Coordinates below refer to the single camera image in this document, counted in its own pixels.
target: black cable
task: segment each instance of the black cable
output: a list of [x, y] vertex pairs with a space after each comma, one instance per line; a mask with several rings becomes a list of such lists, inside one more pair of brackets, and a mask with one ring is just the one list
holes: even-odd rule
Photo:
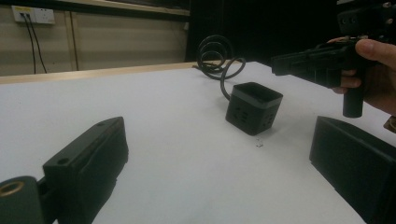
[[[229, 54], [231, 60], [225, 64]], [[217, 61], [219, 63], [207, 63], [206, 61]], [[227, 72], [234, 62], [240, 62], [241, 66], [236, 72], [227, 76]], [[205, 38], [197, 50], [197, 63], [198, 67], [194, 66], [195, 68], [201, 70], [207, 77], [220, 81], [223, 95], [230, 100], [230, 95], [224, 87], [224, 81], [225, 79], [237, 76], [246, 65], [246, 60], [244, 58], [233, 56], [233, 46], [231, 42], [222, 35], [211, 35]]]
[[35, 72], [35, 45], [33, 44], [32, 34], [30, 33], [29, 24], [27, 23], [26, 17], [23, 13], [21, 13], [21, 16], [25, 20], [26, 28], [27, 28], [27, 31], [29, 32], [30, 43], [32, 44], [33, 65], [34, 65], [34, 72]]
[[33, 35], [35, 36], [35, 42], [37, 43], [37, 48], [38, 48], [38, 56], [40, 56], [40, 61], [41, 61], [41, 64], [43, 65], [44, 72], [47, 73], [46, 66], [44, 65], [43, 58], [41, 57], [40, 44], [38, 43], [37, 35], [35, 35], [35, 28], [33, 27], [33, 23], [32, 23], [32, 20], [30, 19], [29, 14], [27, 14], [27, 19], [29, 19], [30, 26], [32, 27]]

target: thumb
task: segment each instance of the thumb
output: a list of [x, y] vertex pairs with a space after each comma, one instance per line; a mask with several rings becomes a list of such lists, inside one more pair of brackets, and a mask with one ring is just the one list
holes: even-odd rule
[[380, 63], [396, 70], [396, 46], [372, 39], [362, 39], [356, 43], [356, 52], [368, 60]]

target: hand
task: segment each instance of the hand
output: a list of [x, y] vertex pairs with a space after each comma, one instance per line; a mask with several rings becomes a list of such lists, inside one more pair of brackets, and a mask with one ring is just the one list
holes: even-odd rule
[[[396, 46], [363, 39], [358, 41], [355, 49], [361, 57], [380, 62], [367, 70], [364, 101], [396, 116]], [[353, 77], [355, 74], [356, 70], [343, 71], [341, 87], [332, 90], [344, 94], [347, 92], [347, 88], [359, 87], [361, 80]]]

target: white wall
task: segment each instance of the white wall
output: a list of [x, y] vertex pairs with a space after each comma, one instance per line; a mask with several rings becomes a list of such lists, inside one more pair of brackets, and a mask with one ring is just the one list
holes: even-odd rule
[[[48, 72], [181, 63], [184, 22], [54, 11], [55, 25], [34, 24]], [[43, 73], [36, 54], [37, 73]], [[0, 6], [0, 76], [33, 74], [30, 38]]]

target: grip handle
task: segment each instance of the grip handle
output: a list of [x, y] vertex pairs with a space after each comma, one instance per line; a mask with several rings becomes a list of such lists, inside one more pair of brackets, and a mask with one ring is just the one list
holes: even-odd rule
[[363, 110], [364, 95], [364, 75], [366, 69], [358, 69], [355, 77], [361, 79], [361, 85], [358, 88], [351, 88], [344, 94], [343, 115], [347, 118], [360, 118]]

